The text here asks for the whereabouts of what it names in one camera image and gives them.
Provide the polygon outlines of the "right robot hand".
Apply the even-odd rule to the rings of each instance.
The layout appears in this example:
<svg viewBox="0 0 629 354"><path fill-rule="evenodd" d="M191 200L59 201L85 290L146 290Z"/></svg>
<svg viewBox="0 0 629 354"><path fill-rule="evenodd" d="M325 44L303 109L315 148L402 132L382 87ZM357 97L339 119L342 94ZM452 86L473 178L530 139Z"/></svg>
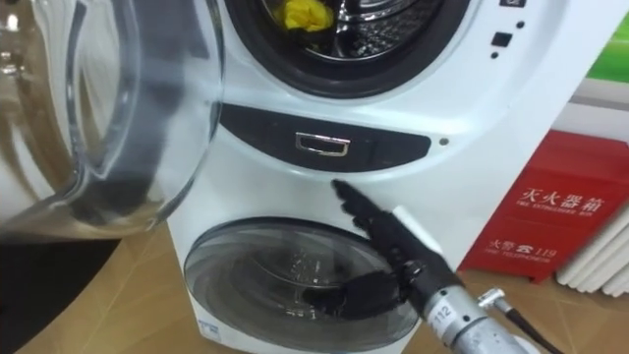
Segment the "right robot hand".
<svg viewBox="0 0 629 354"><path fill-rule="evenodd" d="M391 210L385 210L345 180L331 181L341 208L366 232L370 248L389 265L330 289L303 292L305 302L334 318L360 321L410 303L422 315L433 295L463 281L446 259L412 234Z"/></svg>

